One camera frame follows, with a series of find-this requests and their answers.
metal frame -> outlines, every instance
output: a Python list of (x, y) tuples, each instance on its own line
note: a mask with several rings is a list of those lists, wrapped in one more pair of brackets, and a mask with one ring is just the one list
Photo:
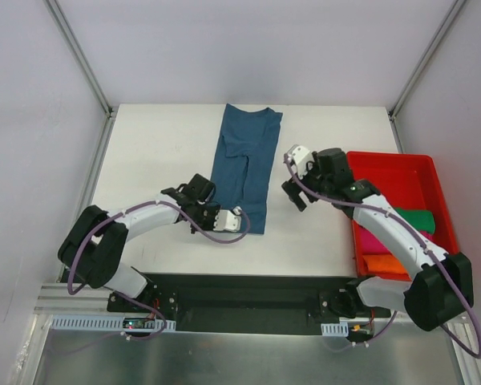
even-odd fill
[[(87, 174), (86, 184), (79, 200), (79, 206), (77, 209), (77, 213), (79, 213), (92, 201), (99, 172), (107, 150), (108, 141), (111, 137), (111, 130), (114, 125), (115, 109), (109, 104), (103, 89), (99, 85), (99, 82), (87, 61), (58, 0), (44, 0), (44, 2), (106, 116), (106, 121), (102, 127), (93, 161)], [(418, 61), (394, 106), (390, 109), (389, 119), (399, 152), (404, 152), (405, 148), (402, 146), (402, 141), (398, 134), (399, 130), (398, 127), (396, 127), (396, 115), (402, 110), (403, 105), (406, 103), (410, 93), (420, 80), (429, 62), (434, 59), (435, 52), (440, 47), (442, 41), (446, 38), (447, 33), (452, 28), (466, 3), (467, 0), (453, 1), (451, 8), (448, 10), (439, 28), (436, 30), (435, 35)], [(42, 350), (44, 348), (48, 330), (50, 329), (53, 314), (104, 315), (107, 313), (108, 291), (84, 289), (77, 297), (70, 298), (65, 290), (65, 284), (46, 284), (42, 287), (41, 294), (34, 309), (30, 333), (25, 344), (26, 349), (22, 355), (23, 360), (21, 370), (14, 383), (18, 385), (31, 385), (34, 382), (35, 373), (42, 357)], [(398, 317), (400, 322), (411, 322), (406, 314), (400, 314)], [(354, 321), (366, 322), (367, 318), (356, 318)], [(462, 340), (469, 343), (472, 347), (475, 347), (474, 336), (471, 333), (470, 326), (466, 323), (466, 320), (458, 318), (453, 321), (454, 322), (449, 325), (449, 328)], [(470, 385), (481, 383), (481, 362), (464, 354), (455, 344), (452, 344), (452, 351), (453, 356), (459, 364), (460, 381)]]

white table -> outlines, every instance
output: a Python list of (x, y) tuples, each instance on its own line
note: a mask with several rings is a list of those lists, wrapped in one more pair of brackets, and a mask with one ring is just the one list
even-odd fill
[[(266, 106), (237, 106), (246, 111)], [(354, 276), (349, 220), (317, 202), (300, 213), (281, 190), (282, 157), (293, 144), (313, 150), (397, 152), (383, 107), (270, 106), (283, 112), (269, 183), (265, 234), (218, 245), (187, 223), (158, 228), (127, 243), (123, 261), (150, 273)], [(122, 104), (93, 203), (117, 209), (161, 189), (210, 177), (224, 105)]]

orange cloth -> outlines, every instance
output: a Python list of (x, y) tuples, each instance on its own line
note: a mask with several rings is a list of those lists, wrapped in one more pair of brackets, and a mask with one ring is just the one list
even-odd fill
[(401, 262), (392, 254), (363, 254), (369, 274), (408, 274)]

pink cloth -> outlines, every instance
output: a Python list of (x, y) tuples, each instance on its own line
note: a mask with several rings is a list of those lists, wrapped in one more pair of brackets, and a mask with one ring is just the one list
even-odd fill
[[(433, 236), (425, 231), (420, 232), (424, 237), (433, 241)], [(372, 235), (369, 230), (360, 227), (360, 242), (362, 243), (362, 254), (388, 254), (390, 251)]]

green cloth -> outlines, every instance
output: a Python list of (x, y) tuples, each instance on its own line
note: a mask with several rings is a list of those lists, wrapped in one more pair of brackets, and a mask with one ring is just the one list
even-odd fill
[(418, 231), (425, 231), (429, 234), (435, 233), (435, 219), (433, 213), (427, 210), (405, 210), (395, 208), (398, 214)]

